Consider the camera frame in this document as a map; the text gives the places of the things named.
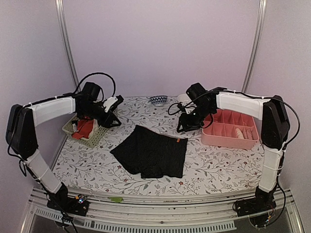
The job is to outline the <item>black striped underwear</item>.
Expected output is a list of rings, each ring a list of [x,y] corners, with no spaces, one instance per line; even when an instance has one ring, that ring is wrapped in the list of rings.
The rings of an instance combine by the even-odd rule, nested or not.
[[[182,178],[187,138],[155,133],[136,125],[133,132],[110,153],[130,174],[143,179],[164,176]]]

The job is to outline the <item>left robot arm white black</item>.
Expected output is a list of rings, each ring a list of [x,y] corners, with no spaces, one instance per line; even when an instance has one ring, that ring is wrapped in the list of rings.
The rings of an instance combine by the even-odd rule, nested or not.
[[[7,153],[19,159],[23,174],[30,173],[48,193],[54,194],[52,200],[62,211],[72,207],[72,200],[66,195],[66,186],[54,175],[40,154],[36,127],[73,113],[78,117],[95,119],[100,126],[107,129],[121,124],[114,111],[124,98],[113,94],[105,100],[98,101],[102,88],[84,80],[80,83],[84,85],[81,91],[75,89],[73,92],[26,105],[13,105],[6,129]]]

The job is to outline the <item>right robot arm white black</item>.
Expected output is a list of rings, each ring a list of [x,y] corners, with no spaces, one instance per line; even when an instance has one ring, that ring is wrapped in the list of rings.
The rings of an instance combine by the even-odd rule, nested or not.
[[[286,112],[290,105],[280,96],[252,96],[223,87],[205,90],[200,83],[191,85],[186,94],[195,108],[187,113],[186,106],[180,103],[177,105],[181,112],[177,125],[179,133],[203,128],[204,119],[215,114],[218,109],[239,112],[262,121],[264,163],[255,198],[251,202],[253,210],[261,212],[270,204],[282,170],[283,156],[292,141],[288,138],[290,121]]]

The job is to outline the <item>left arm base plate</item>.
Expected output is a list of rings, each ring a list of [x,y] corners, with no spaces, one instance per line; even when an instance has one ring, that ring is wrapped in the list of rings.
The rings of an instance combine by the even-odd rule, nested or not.
[[[80,201],[80,199],[71,198],[67,195],[63,197],[52,195],[47,203],[47,207],[50,209],[78,216],[86,216],[89,205],[90,202],[88,200]]]

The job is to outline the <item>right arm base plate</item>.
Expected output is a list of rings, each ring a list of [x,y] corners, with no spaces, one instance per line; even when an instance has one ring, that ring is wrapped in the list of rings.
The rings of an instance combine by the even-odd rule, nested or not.
[[[274,200],[264,204],[263,206],[260,206],[256,202],[256,198],[238,199],[232,205],[233,211],[235,211],[238,216],[257,214],[264,211],[273,210],[275,208],[276,202]]]

